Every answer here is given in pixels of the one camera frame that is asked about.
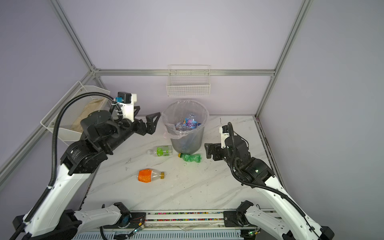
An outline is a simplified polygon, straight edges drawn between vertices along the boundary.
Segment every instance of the mesh basket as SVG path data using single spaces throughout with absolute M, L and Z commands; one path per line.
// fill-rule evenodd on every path
M 185 65 L 171 65 L 167 82 L 170 97 L 208 96 L 211 92 L 208 65 L 193 65 L 196 70 L 171 69 Z
M 88 92 L 99 92 L 105 94 L 110 93 L 110 91 L 98 88 L 96 86 L 83 86 L 80 82 L 77 82 L 74 87 L 76 87 L 77 90 L 75 94 L 73 94 L 73 96 L 71 96 L 69 99 Z M 65 111 L 64 116 L 61 119 L 58 138 L 67 145 L 80 140 L 80 136 L 83 132 L 81 126 L 79 125 L 80 120 L 87 117 L 87 113 L 104 108 L 107 101 L 108 100 L 102 96 L 88 96 L 74 102 L 67 109 L 67 111 Z M 53 127 L 55 125 L 58 113 L 52 119 L 49 119 L 49 116 L 52 116 L 53 112 L 59 112 L 60 110 L 61 109 L 57 109 L 56 107 L 52 108 L 51 111 L 41 120 L 40 123 L 46 129 L 48 129 L 48 131 L 53 132 Z

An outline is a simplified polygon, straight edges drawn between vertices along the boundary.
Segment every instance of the plastic bag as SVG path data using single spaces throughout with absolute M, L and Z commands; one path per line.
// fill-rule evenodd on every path
M 184 122 L 186 118 L 193 117 L 193 120 L 199 122 L 195 129 L 181 131 L 177 130 L 175 125 L 180 122 Z M 167 132 L 164 134 L 165 138 L 180 139 L 191 133 L 194 133 L 200 128 L 203 128 L 208 120 L 209 112 L 199 102 L 193 100 L 181 100 L 172 103 L 168 108 L 161 114 L 163 123 L 166 126 Z

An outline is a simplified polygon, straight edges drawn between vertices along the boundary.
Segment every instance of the aluminum frame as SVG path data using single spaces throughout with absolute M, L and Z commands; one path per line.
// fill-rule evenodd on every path
M 113 239 L 115 235 L 128 234 L 132 229 L 104 229 L 104 234 L 107 239 Z M 240 237 L 240 229 L 235 228 L 221 228 L 211 229 L 210 227 L 193 229 L 152 229 L 145 228 L 143 231 L 133 235 L 131 239 L 159 239 L 159 240 L 238 240 Z M 88 231 L 80 233 L 73 239 L 100 239 L 100 231 Z
M 202 70 L 179 70 L 193 73 L 205 73 Z M 94 73 L 96 76 L 168 76 L 169 69 L 100 69 Z M 274 76 L 274 69 L 210 69 L 211 76 Z
M 60 1 L 59 0 L 48 0 L 48 1 L 52 6 L 59 21 L 63 25 L 65 31 L 68 33 L 71 41 L 76 47 L 76 50 L 80 54 L 85 65 L 89 69 L 89 72 L 81 80 L 82 84 L 86 84 L 93 77 L 93 79 L 98 83 L 98 85 L 101 88 L 107 89 L 105 84 L 101 80 L 101 76 L 168 76 L 169 75 L 169 70 L 159 70 L 159 69 L 152 69 L 152 70 L 97 69 L 93 65 L 92 61 L 90 60 L 84 46 L 82 45 L 78 35 L 76 34 L 75 29 L 72 26 L 68 16 L 66 15 Z M 259 131 L 260 137 L 262 139 L 262 143 L 266 150 L 267 156 L 270 160 L 271 166 L 275 171 L 276 175 L 278 176 L 278 178 L 280 179 L 280 182 L 283 186 L 284 186 L 283 180 L 277 168 L 276 162 L 273 158 L 271 149 L 269 147 L 268 141 L 266 140 L 264 131 L 262 129 L 262 126 L 258 117 L 260 116 L 265 106 L 265 103 L 271 93 L 271 90 L 273 89 L 273 86 L 276 83 L 277 77 L 281 71 L 282 66 L 284 65 L 287 55 L 297 36 L 298 30 L 300 29 L 300 26 L 302 25 L 302 22 L 312 4 L 312 1 L 313 0 L 303 0 L 300 6 L 300 10 L 296 16 L 295 22 L 287 38 L 287 41 L 281 52 L 279 60 L 276 64 L 276 68 L 274 70 L 271 70 L 271 69 L 210 70 L 210 75 L 212 76 L 271 76 L 269 84 L 263 95 L 262 101 L 260 102 L 257 112 L 255 114 L 255 117 L 256 117 L 255 124 Z M 56 104 L 55 107 L 59 109 L 60 106 L 63 105 L 63 103 L 69 100 L 68 98 L 72 96 L 72 94 L 68 94 L 68 93 L 59 101 L 59 103 Z M 3 166 L 0 167 L 0 190 L 3 189 L 6 182 L 10 179 L 10 177 L 13 175 L 15 170 L 20 166 L 24 157 L 29 153 L 29 151 L 33 148 L 33 146 L 35 146 L 37 141 L 41 139 L 41 137 L 45 133 L 45 130 L 46 129 L 42 125 L 39 125 L 33 131 L 33 133 L 24 141 L 24 143 L 15 151 L 15 153 L 8 159 L 8 161 Z
M 312 1 L 313 0 L 303 0 L 303 2 L 301 3 L 300 10 L 296 16 L 295 22 L 294 22 L 292 29 L 288 35 L 287 41 L 285 42 L 285 45 L 284 45 L 283 51 L 280 54 L 279 60 L 277 61 L 277 64 L 275 67 L 275 75 L 271 77 L 271 79 L 268 83 L 268 86 L 264 92 L 262 101 L 260 102 L 260 105 L 257 108 L 257 112 L 255 115 L 257 118 L 260 117 L 260 114 L 261 114 L 261 112 L 265 106 L 265 103 L 266 103 L 269 95 L 271 94 L 272 88 L 276 83 L 277 77 L 279 76 L 281 68 L 283 67 L 284 62 L 288 56 L 288 53 L 291 50 L 293 42 L 296 39 L 297 33 L 299 32 L 299 29 L 300 29 L 301 25 L 303 24 L 303 21 L 305 19 L 305 16 L 308 13 L 308 10 L 312 4 Z

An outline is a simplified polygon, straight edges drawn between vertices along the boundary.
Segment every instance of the clear trash can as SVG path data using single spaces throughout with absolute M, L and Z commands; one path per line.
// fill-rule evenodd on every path
M 191 114 L 201 125 L 188 131 L 176 130 L 175 124 L 182 122 Z M 167 136 L 171 139 L 172 146 L 177 152 L 193 154 L 200 148 L 204 126 L 209 117 L 208 110 L 201 103 L 193 100 L 177 101 L 169 105 L 161 115 L 167 128 Z

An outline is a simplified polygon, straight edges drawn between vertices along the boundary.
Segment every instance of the white tabletop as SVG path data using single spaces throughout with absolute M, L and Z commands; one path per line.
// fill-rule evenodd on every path
M 245 200 L 262 209 L 272 208 L 255 189 L 241 186 L 226 162 L 206 158 L 204 143 L 219 143 L 218 128 L 228 122 L 249 142 L 251 156 L 270 165 L 252 116 L 209 117 L 203 143 L 195 153 L 201 154 L 200 163 L 185 162 L 177 153 L 169 157 L 146 154 L 155 146 L 171 145 L 163 137 L 165 126 L 160 119 L 153 135 L 133 134 L 100 165 L 81 209 L 99 209 L 115 202 L 124 203 L 129 210 L 235 209 Z M 165 172 L 165 178 L 139 182 L 137 174 L 146 168 Z

